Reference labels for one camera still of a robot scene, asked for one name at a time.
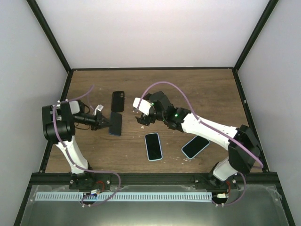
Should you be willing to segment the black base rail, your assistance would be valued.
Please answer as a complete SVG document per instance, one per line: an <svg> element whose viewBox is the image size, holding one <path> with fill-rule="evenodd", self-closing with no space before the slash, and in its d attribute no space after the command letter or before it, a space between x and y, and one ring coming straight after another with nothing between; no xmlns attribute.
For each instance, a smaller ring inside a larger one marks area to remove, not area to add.
<svg viewBox="0 0 301 226"><path fill-rule="evenodd" d="M196 189L218 191L228 188L225 182L209 182L207 173L178 174L120 174L121 187L125 186L194 186ZM250 173L245 175L247 185L280 186L275 172ZM88 191L102 187L106 189L119 184L118 177L112 174L94 174L92 176L76 176L70 173L33 173L29 185L68 185L71 189Z"/></svg>

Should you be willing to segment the black phone case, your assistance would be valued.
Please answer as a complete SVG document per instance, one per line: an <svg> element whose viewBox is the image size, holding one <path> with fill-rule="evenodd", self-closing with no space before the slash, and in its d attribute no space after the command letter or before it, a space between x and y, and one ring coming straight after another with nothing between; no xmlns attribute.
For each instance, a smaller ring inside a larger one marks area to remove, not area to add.
<svg viewBox="0 0 301 226"><path fill-rule="evenodd" d="M114 91L111 98L111 111L120 113L124 111L125 93L124 91Z"/></svg>

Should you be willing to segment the metal front plate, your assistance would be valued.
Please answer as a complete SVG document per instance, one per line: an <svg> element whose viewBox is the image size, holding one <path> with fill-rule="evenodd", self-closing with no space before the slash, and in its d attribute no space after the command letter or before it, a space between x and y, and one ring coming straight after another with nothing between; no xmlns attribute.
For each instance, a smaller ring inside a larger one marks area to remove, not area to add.
<svg viewBox="0 0 301 226"><path fill-rule="evenodd" d="M22 226L286 226L274 186L248 185L215 202L35 201L37 192L79 192L68 186L34 186ZM191 186L125 186L119 192L206 192Z"/></svg>

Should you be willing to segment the blue phone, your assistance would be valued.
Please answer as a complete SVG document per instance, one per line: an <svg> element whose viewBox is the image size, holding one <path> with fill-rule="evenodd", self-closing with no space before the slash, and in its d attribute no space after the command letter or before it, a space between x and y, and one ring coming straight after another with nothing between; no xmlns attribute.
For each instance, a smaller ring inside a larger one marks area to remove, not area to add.
<svg viewBox="0 0 301 226"><path fill-rule="evenodd" d="M109 134L115 136L121 136L122 115L120 113L111 112L110 123L111 126L109 127Z"/></svg>

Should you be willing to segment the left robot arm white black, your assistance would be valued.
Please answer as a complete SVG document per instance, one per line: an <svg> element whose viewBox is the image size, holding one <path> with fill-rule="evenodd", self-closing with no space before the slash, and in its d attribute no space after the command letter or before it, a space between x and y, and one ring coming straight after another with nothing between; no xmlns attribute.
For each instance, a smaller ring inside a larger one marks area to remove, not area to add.
<svg viewBox="0 0 301 226"><path fill-rule="evenodd" d="M71 168L71 187L91 190L97 182L89 162L83 157L75 139L76 124L99 130L111 126L99 105L91 114L88 105L80 100L63 101L42 107L43 134L65 156Z"/></svg>

